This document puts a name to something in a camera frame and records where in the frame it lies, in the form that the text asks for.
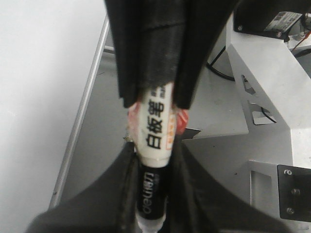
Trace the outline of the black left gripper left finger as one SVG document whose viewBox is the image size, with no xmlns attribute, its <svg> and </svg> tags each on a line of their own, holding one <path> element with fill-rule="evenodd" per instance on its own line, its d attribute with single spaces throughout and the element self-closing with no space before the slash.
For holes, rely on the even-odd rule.
<svg viewBox="0 0 311 233">
<path fill-rule="evenodd" d="M 138 161 L 126 143 L 112 165 L 75 197 L 38 215 L 28 233 L 134 233 Z"/>
</svg>

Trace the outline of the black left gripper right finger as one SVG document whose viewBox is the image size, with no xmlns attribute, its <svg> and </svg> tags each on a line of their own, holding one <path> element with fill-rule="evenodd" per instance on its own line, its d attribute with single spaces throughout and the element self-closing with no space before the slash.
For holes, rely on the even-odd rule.
<svg viewBox="0 0 311 233">
<path fill-rule="evenodd" d="M 268 233 L 270 218 L 221 186 L 177 136 L 170 163 L 171 233 Z"/>
</svg>

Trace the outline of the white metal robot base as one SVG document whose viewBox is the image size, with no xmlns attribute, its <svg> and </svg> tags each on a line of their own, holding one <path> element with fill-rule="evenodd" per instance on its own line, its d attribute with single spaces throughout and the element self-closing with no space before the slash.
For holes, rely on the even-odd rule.
<svg viewBox="0 0 311 233">
<path fill-rule="evenodd" d="M 277 165 L 311 169 L 311 79 L 284 42 L 238 33 L 233 18 L 221 41 L 235 81 L 203 69 L 187 146 L 226 189 L 281 218 Z"/>
</svg>

